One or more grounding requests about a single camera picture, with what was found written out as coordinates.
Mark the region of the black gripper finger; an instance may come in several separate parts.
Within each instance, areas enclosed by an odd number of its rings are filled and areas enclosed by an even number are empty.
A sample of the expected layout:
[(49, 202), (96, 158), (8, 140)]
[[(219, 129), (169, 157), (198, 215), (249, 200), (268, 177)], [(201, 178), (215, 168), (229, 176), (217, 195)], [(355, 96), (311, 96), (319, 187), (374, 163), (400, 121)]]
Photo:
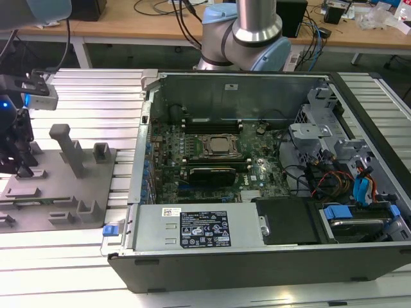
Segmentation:
[(34, 137), (28, 109), (18, 109), (14, 132), (16, 136), (15, 145), (21, 161), (17, 175), (21, 178), (31, 178), (34, 175), (31, 167), (38, 166), (38, 162), (32, 154), (30, 145)]

